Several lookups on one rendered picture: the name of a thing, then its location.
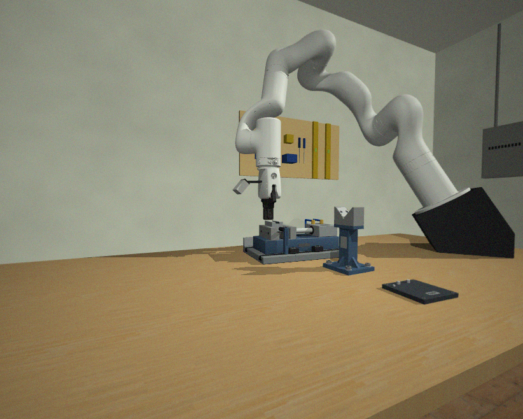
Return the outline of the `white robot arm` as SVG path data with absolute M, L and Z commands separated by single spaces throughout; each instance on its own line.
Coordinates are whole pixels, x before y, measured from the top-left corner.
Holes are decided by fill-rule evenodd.
M 348 71 L 326 72 L 335 47 L 333 33 L 320 29 L 270 52 L 261 100 L 243 114 L 237 128 L 237 151 L 255 153 L 256 167 L 281 166 L 281 121 L 275 117 L 284 111 L 288 74 L 298 69 L 303 88 L 331 93 L 351 110 L 371 145 L 384 146 L 398 137 L 393 160 L 423 206 L 416 215 L 469 192 L 469 187 L 456 190 L 426 146 L 420 102 L 414 96 L 399 95 L 376 114 L 371 93 L 360 79 Z

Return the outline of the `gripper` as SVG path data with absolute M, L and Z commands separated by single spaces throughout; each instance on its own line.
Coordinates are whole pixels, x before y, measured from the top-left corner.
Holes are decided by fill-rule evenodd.
M 278 167 L 259 167 L 258 197 L 263 203 L 263 219 L 274 219 L 274 203 L 281 197 L 281 177 Z

